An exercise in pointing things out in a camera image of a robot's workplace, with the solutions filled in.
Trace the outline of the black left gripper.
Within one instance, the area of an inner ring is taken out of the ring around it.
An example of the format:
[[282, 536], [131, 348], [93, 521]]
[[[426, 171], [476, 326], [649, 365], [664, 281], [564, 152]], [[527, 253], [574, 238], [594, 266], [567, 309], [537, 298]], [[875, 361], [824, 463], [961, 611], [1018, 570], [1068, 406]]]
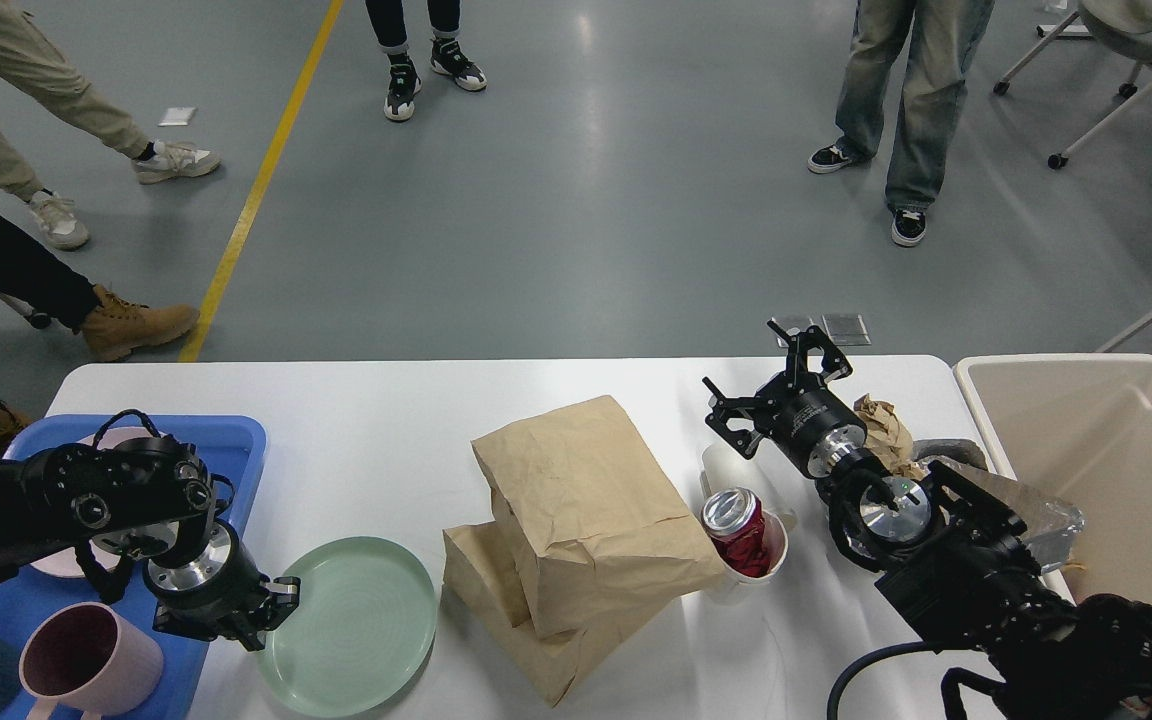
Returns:
[[247, 651], [260, 651], [262, 634], [273, 632], [300, 606], [301, 579], [262, 574], [223, 520], [212, 524], [200, 556], [180, 568], [150, 561], [143, 578], [156, 596], [157, 632], [206, 642], [223, 637]]

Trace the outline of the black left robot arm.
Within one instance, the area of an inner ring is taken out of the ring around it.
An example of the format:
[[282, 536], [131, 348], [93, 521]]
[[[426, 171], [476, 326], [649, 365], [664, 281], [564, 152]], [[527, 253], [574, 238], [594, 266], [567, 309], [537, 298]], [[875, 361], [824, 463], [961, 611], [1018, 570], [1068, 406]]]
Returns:
[[116, 602], [141, 566], [157, 632], [260, 651], [262, 635], [297, 611], [300, 579], [262, 574], [221, 518], [218, 479], [196, 447], [141, 423], [146, 435], [111, 448], [0, 461], [0, 583], [73, 550], [103, 602]]

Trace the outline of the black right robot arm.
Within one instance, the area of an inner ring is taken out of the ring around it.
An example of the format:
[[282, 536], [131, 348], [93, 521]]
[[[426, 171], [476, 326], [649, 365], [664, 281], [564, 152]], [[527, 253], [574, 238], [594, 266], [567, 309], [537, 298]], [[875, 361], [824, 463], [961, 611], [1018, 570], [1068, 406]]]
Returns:
[[1069, 602], [1041, 582], [1024, 520], [1000, 498], [933, 460], [927, 477], [892, 473], [867, 429], [829, 389], [851, 364], [818, 325], [770, 328], [786, 365], [753, 396], [710, 397], [708, 429], [742, 457], [770, 439], [814, 482], [842, 556], [877, 574], [876, 588], [916, 641], [861, 655], [832, 685], [826, 715], [861, 670], [922, 651], [973, 650], [998, 679], [964, 667], [940, 683], [948, 719], [964, 719], [963, 688], [1007, 719], [1152, 719], [1152, 606], [1115, 594]]

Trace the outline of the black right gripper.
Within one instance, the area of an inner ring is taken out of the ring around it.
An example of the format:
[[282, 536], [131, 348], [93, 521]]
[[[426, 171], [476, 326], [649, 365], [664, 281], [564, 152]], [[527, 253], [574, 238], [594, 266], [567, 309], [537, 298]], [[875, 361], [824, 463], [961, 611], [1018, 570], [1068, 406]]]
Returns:
[[710, 391], [705, 424], [746, 460], [767, 437], [799, 473], [827, 478], [838, 462], [867, 442], [863, 420], [826, 389], [828, 382], [850, 377], [852, 365], [818, 325], [786, 329], [776, 319], [767, 325], [786, 347], [785, 382], [801, 393], [786, 397], [771, 423], [771, 397], [728, 397], [704, 377]]

